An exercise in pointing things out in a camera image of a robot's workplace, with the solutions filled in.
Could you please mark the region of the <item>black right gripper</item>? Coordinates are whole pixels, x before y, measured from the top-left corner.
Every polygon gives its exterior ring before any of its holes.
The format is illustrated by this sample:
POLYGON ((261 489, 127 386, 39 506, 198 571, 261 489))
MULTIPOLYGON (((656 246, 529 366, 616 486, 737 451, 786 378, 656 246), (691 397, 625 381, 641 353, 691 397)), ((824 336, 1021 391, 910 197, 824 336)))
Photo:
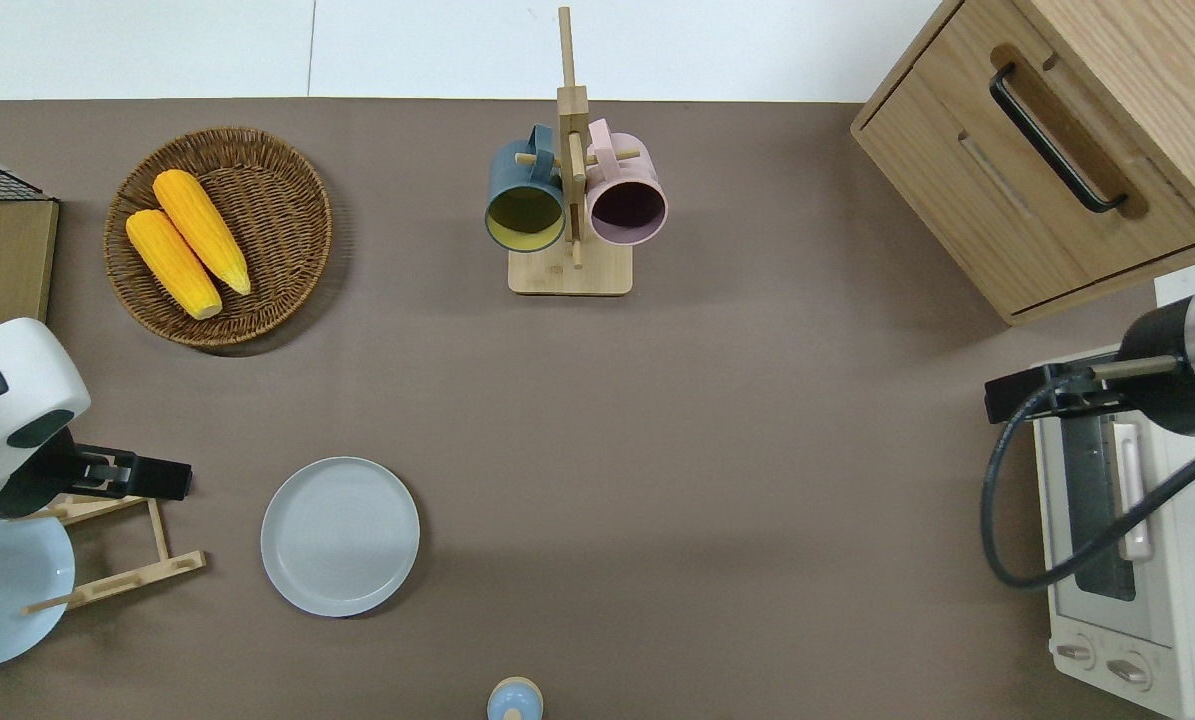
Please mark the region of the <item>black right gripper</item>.
POLYGON ((985 413, 989 423, 1007 421, 1032 392, 1044 388, 1055 379, 1077 375, 1077 381, 1058 389, 1049 389, 1038 405, 1027 414, 1027 419, 1119 413, 1123 410, 1123 398, 1109 389, 1104 381, 1093 379, 1089 364, 1046 363, 1012 373, 985 383, 985 413))

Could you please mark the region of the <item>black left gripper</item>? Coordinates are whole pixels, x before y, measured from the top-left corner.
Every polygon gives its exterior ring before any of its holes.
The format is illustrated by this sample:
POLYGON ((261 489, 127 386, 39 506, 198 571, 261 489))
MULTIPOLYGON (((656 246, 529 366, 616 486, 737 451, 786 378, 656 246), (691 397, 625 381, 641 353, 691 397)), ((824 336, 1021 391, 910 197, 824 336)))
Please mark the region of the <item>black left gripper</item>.
POLYGON ((94 498, 153 498, 182 501, 194 484, 194 466, 141 456, 117 448, 79 445, 82 476, 72 496, 94 498))

